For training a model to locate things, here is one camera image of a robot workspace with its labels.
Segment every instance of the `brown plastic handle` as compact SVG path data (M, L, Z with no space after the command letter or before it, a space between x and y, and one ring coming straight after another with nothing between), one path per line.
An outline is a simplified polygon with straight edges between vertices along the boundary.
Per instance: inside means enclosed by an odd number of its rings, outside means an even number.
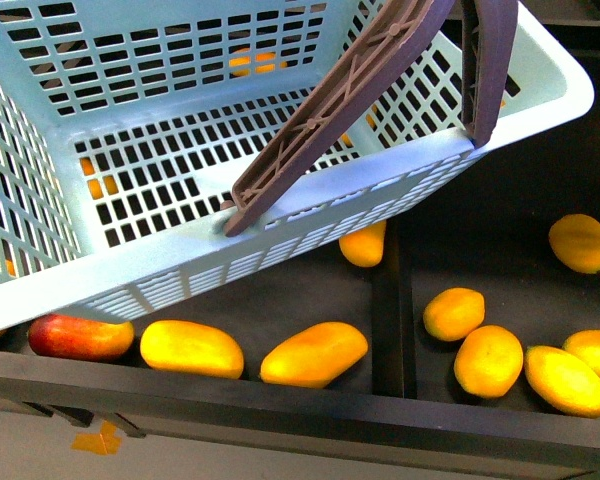
M462 123L479 148L498 121L518 0L462 0L462 11Z
M471 111L466 115L463 112L462 118L463 121L468 119L470 134L478 132L482 139L485 128L491 124L490 116L488 121L482 120L483 112L492 113L491 104L495 105L497 96L497 89L488 89L483 95L482 88L489 84L487 75L501 74L502 70L499 67L481 71L484 61L495 58L493 50L487 47L498 38L493 34L497 29L492 28L496 23L484 19L483 14L495 11L504 23L510 17L499 8L498 0L478 3L479 8L465 14L465 23L467 19L471 22L469 38L475 40L476 48L470 49L468 53L473 60L466 63L473 73L469 81L463 80L463 99L466 92ZM453 4L454 0L389 0L385 3L373 22L235 182L231 195L238 211L224 226L227 236L241 233L267 211L407 70L429 46ZM513 17L513 24L517 24L517 15ZM483 25L488 27L489 33L476 35ZM506 81L509 56L503 57L503 61ZM503 89L504 83L497 98L498 109Z

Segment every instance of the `light blue plastic basket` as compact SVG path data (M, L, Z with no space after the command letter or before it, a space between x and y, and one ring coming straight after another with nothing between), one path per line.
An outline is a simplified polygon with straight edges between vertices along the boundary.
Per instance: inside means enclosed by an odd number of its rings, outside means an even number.
M380 5L0 0L0 328L174 304L408 210L591 105L584 71L521 6L505 106L475 150L458 119L461 52L439 34L372 121L226 238L233 182Z

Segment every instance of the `floor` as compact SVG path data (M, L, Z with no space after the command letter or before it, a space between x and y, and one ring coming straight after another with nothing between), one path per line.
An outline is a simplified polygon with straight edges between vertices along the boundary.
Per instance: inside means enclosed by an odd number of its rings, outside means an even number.
M97 435L101 427L100 421L83 429L60 417L0 412L0 480L486 480L157 436L134 439L121 432L115 433L122 441L113 455L72 449L76 435Z

